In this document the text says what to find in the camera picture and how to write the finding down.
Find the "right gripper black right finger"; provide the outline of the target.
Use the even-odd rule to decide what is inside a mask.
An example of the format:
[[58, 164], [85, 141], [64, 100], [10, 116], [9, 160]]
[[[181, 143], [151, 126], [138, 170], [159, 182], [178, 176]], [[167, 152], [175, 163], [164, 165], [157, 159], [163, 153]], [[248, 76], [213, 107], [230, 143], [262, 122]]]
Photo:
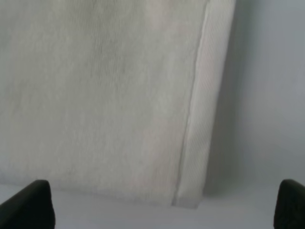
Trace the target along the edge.
[[285, 179], [278, 190], [274, 212], [275, 229], [305, 229], [305, 187]]

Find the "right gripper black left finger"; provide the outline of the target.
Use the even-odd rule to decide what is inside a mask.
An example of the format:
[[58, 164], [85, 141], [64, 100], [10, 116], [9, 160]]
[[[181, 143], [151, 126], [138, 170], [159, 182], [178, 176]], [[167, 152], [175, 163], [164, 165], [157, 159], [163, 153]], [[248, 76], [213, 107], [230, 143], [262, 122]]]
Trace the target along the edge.
[[56, 225], [47, 180], [35, 180], [0, 205], [2, 229], [53, 229]]

